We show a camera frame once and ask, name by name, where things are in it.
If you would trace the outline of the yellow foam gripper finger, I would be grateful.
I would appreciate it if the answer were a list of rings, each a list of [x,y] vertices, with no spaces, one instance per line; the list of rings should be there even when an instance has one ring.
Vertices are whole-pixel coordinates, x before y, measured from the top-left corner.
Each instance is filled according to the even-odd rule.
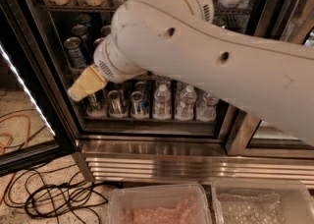
[[[69,97],[74,101],[80,101],[87,96],[104,88],[106,79],[101,75],[95,65],[87,67],[68,89]]]

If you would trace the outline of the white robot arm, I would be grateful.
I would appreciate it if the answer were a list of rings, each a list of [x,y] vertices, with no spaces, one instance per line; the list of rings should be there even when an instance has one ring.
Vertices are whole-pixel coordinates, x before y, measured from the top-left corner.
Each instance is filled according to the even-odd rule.
[[[80,101],[150,71],[314,144],[314,49],[219,28],[213,15],[212,0],[129,0],[69,97]]]

